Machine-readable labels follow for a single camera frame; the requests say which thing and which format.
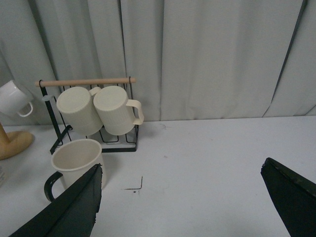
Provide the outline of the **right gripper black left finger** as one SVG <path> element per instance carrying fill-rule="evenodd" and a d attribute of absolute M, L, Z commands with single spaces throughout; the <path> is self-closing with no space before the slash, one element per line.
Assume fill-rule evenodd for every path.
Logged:
<path fill-rule="evenodd" d="M 102 167 L 96 164 L 12 237 L 89 237 L 99 212 Z"/>

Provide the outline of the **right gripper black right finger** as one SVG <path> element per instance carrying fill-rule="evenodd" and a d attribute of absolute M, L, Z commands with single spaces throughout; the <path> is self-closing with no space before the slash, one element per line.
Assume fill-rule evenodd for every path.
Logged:
<path fill-rule="evenodd" d="M 314 237 L 316 184 L 272 158 L 265 160 L 261 176 L 290 236 Z"/>

